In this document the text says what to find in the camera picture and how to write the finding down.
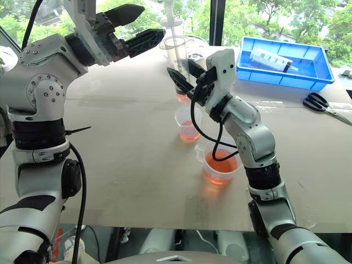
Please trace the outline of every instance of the orange liquid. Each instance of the orange liquid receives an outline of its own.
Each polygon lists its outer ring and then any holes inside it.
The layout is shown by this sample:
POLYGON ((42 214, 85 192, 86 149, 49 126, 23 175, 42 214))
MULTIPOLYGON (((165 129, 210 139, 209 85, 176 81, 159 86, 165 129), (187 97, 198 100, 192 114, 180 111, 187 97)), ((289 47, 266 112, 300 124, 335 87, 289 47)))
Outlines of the orange liquid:
MULTIPOLYGON (((226 156, 228 156, 230 154, 231 154, 231 152, 229 152, 227 150, 217 150, 216 151, 217 158, 225 158, 226 156)), ((235 157, 231 157, 225 161, 216 161, 213 159, 212 153, 210 152, 205 157, 205 160, 207 161, 207 163, 209 164, 209 166, 211 168, 213 168, 214 170, 216 170, 218 172, 233 172, 238 167, 235 157)), ((214 184, 226 184, 232 180, 232 178, 225 179, 225 180, 214 179, 207 172, 205 172, 205 176, 209 181, 211 181, 214 184)))
POLYGON ((193 143, 200 137, 198 131, 193 127, 192 121, 183 122, 181 125, 186 126, 184 128, 181 128, 180 132, 181 139, 186 143, 193 143))
POLYGON ((181 103, 185 103, 185 102, 191 101, 191 99, 188 98, 187 95, 179 95, 179 94, 177 94, 177 100, 178 100, 179 102, 181 102, 181 103))

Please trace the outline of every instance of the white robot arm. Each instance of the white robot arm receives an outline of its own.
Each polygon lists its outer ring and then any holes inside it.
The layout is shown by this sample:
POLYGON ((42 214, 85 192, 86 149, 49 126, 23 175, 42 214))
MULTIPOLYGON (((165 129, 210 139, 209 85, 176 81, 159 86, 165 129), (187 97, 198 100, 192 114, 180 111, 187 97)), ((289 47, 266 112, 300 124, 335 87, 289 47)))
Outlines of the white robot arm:
POLYGON ((272 133, 262 124, 253 105, 229 92, 235 79, 234 65, 232 49, 208 57, 207 71, 189 61, 190 73, 197 78, 195 88, 177 71, 168 68, 168 72, 191 98, 191 108, 195 102, 205 106, 210 117, 221 127, 224 125, 234 138, 253 198, 248 206, 254 230, 269 239, 278 263, 349 263, 314 233, 296 225, 285 182, 279 174, 272 133))
POLYGON ((15 186, 20 201, 0 212, 0 263, 46 263, 67 198, 84 186, 79 162, 67 159, 63 114, 66 90, 87 66, 109 65, 155 47, 163 30, 117 39, 114 28, 144 11, 125 4, 95 13, 95 0, 65 0, 75 33, 53 35, 25 47, 15 68, 0 78, 14 144, 15 186))

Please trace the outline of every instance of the clear plastic cup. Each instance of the clear plastic cup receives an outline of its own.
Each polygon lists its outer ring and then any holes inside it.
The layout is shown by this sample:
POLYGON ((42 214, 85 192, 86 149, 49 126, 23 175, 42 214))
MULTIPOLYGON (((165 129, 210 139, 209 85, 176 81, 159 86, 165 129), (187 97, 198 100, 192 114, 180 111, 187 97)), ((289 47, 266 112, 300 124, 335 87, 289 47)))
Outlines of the clear plastic cup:
MULTIPOLYGON (((223 136, 221 142, 236 145, 235 141, 231 137, 223 136)), ((239 155, 235 155, 225 161, 215 161, 212 157, 212 152, 215 143, 209 141, 205 146, 196 145, 194 150, 196 151, 196 158, 202 162, 205 177, 214 184, 226 184, 230 182, 237 171, 242 166, 242 161, 239 155)), ((219 144, 216 157, 223 158, 236 151, 233 147, 228 147, 219 144)))
MULTIPOLYGON (((169 60, 169 66, 185 76, 186 81, 190 81, 188 58, 186 52, 185 38, 183 35, 165 38, 165 49, 169 60)), ((177 86, 175 86, 177 99, 180 102, 189 102, 188 96, 177 86)))
MULTIPOLYGON (((200 134, 193 126, 190 107, 182 106, 178 108, 174 116, 180 130, 181 139, 187 143, 195 142, 200 137, 200 134)), ((202 112, 198 107, 194 108, 194 118, 197 125, 201 127, 202 112)))

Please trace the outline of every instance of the window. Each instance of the window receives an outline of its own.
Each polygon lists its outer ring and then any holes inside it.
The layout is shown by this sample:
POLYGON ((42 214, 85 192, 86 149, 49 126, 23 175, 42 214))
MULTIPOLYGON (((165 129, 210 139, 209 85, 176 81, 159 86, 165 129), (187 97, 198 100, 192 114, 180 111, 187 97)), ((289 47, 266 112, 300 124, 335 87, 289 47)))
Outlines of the window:
POLYGON ((352 0, 226 0, 222 43, 243 36, 329 48, 333 67, 352 67, 352 0))
MULTIPOLYGON (((29 41, 59 33, 72 33, 74 24, 63 6, 64 0, 43 1, 36 16, 29 41)), ((6 0, 0 3, 0 25, 21 46, 35 0, 6 0)))
MULTIPOLYGON (((35 1, 6 0, 0 3, 0 25, 19 46, 21 46, 35 1)), ((30 42, 55 33, 66 36, 74 32, 74 24, 63 3, 64 0, 43 1, 31 32, 30 42)), ((145 11, 133 23, 115 29, 115 34, 120 39, 128 40, 149 28, 161 28, 160 21, 164 17, 164 3, 162 0, 97 0, 97 13, 126 3, 143 6, 145 11)), ((176 16, 185 20, 185 33, 200 36, 205 40, 209 38, 209 9, 210 0, 174 1, 176 16)))

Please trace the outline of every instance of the plastic syringe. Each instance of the plastic syringe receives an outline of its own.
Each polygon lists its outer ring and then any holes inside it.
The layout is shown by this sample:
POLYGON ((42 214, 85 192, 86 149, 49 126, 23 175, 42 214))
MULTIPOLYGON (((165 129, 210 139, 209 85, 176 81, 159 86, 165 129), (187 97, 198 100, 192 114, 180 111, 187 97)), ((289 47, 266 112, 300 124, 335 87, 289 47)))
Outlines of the plastic syringe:
POLYGON ((292 66, 293 60, 281 57, 278 54, 271 53, 259 47, 252 50, 249 58, 253 62, 259 62, 278 72, 285 73, 288 69, 298 70, 298 68, 292 66))

